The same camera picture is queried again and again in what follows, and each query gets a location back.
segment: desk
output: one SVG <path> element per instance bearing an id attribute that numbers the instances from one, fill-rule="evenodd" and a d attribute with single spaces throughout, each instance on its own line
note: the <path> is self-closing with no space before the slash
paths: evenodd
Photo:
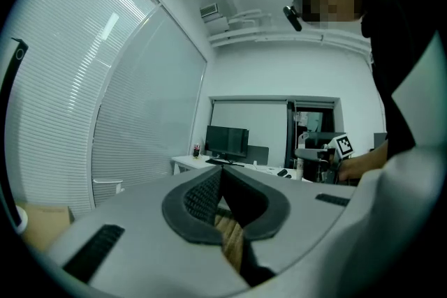
<path id="1" fill-rule="evenodd" d="M 210 159 L 209 156 L 199 156 L 194 158 L 193 156 L 175 156 L 172 158 L 174 162 L 174 175 L 180 173 L 180 168 L 183 167 L 188 170 L 192 169 L 201 169 L 203 167 L 212 167 L 214 164 L 206 163 L 206 161 Z M 270 167 L 267 165 L 257 165 L 256 167 L 253 164 L 245 164 L 245 163 L 235 163 L 240 164 L 246 167 L 247 169 L 256 170 L 258 172 L 264 172 L 266 174 L 277 175 L 282 168 L 280 167 Z M 287 173 L 292 177 L 291 179 L 296 179 L 296 170 L 287 169 Z"/>

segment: hand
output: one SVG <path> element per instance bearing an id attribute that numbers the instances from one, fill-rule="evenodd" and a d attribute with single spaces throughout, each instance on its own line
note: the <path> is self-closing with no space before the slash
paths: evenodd
<path id="1" fill-rule="evenodd" d="M 365 155 L 342 161 L 338 172 L 338 179 L 340 181 L 360 179 L 364 173 L 373 169 L 380 169 L 386 163 L 387 153 L 388 141 L 386 140 L 380 147 Z"/>

